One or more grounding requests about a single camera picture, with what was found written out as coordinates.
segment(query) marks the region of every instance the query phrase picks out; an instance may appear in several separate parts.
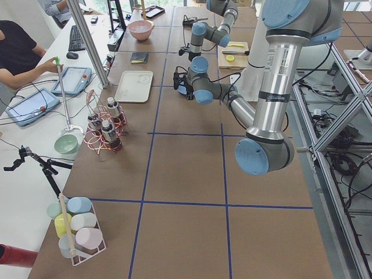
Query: computer mouse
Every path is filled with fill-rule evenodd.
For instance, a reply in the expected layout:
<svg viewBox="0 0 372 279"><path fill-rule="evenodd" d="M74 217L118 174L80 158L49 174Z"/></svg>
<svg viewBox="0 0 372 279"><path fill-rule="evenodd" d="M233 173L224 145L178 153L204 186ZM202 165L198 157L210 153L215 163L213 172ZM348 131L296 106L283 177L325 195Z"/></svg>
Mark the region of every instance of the computer mouse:
<svg viewBox="0 0 372 279"><path fill-rule="evenodd" d="M69 58L69 59L78 59L79 54L77 54L76 52L73 52L73 51L69 51L66 54L66 57Z"/></svg>

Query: green bowl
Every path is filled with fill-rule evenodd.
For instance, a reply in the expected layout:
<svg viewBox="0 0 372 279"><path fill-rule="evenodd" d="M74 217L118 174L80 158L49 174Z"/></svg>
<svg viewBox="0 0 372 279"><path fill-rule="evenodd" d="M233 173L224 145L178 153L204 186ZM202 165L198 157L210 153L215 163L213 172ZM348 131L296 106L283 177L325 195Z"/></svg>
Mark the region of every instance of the green bowl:
<svg viewBox="0 0 372 279"><path fill-rule="evenodd" d="M77 146L77 138L71 134L61 136L54 143L54 149L61 154L75 153L77 150Z"/></svg>

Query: person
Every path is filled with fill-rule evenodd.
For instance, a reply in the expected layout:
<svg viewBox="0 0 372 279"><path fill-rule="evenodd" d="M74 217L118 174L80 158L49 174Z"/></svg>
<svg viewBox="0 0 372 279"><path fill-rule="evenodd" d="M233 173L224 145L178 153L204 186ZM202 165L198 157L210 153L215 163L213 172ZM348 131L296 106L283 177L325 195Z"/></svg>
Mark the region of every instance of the person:
<svg viewBox="0 0 372 279"><path fill-rule="evenodd" d="M37 66L45 53L17 23L0 20L0 83L16 90L47 71L57 73L55 58Z"/></svg>
<svg viewBox="0 0 372 279"><path fill-rule="evenodd" d="M48 16L55 16L65 26L72 17L66 0L38 0L39 4ZM84 1L79 0L80 6L85 7ZM102 15L93 9L82 10L85 15Z"/></svg>

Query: copper wire holder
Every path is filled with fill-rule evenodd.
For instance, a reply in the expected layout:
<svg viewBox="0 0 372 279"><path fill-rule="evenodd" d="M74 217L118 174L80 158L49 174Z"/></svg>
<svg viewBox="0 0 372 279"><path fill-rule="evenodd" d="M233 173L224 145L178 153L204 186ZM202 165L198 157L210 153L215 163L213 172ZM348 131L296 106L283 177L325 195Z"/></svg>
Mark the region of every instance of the copper wire holder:
<svg viewBox="0 0 372 279"><path fill-rule="evenodd" d="M114 125L116 134L118 135L118 137L122 135L127 135L128 132L125 131L124 127L128 123L128 121L127 121L127 117L125 113L123 112L122 106L119 106L120 111L121 111L120 114L123 116L122 117L123 119L120 120L120 118L112 116L108 112L107 107L103 105L99 99L98 99L98 102L96 102L96 108L93 109L90 106L90 103L92 101L91 98L93 96L98 97L95 94L94 90L91 90L87 95L88 108L91 111L94 111L98 115L101 122L103 122L104 120L109 120ZM109 142L105 141L105 138L103 137L102 133L100 131L94 130L89 124L88 124L88 130L84 135L84 142L87 144L88 148L90 150L95 151L97 155L99 155L102 149L111 150L113 153L116 153L117 151L119 151L119 149L121 149L120 146L118 146L117 148L111 148L109 146Z"/></svg>

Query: brown table surface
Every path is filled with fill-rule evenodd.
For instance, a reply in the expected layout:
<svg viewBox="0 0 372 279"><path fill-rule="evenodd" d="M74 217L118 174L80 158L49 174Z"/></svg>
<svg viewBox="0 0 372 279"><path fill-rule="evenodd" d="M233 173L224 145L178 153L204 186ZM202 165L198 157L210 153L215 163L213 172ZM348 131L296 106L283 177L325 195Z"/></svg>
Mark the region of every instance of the brown table surface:
<svg viewBox="0 0 372 279"><path fill-rule="evenodd" d="M239 12L231 40L251 45L254 10ZM145 42L124 35L102 100L124 70L151 70L149 101L124 104L129 134L117 154L81 146L65 186L66 196L93 200L107 250L73 267L51 223L30 279L332 278L298 157L265 176L245 174L234 158L245 131L227 108L173 89L175 67L189 65L177 54L184 14L220 22L204 8L174 8ZM133 51L150 52L148 63L131 65ZM232 73L217 69L216 49L203 55L211 79Z"/></svg>

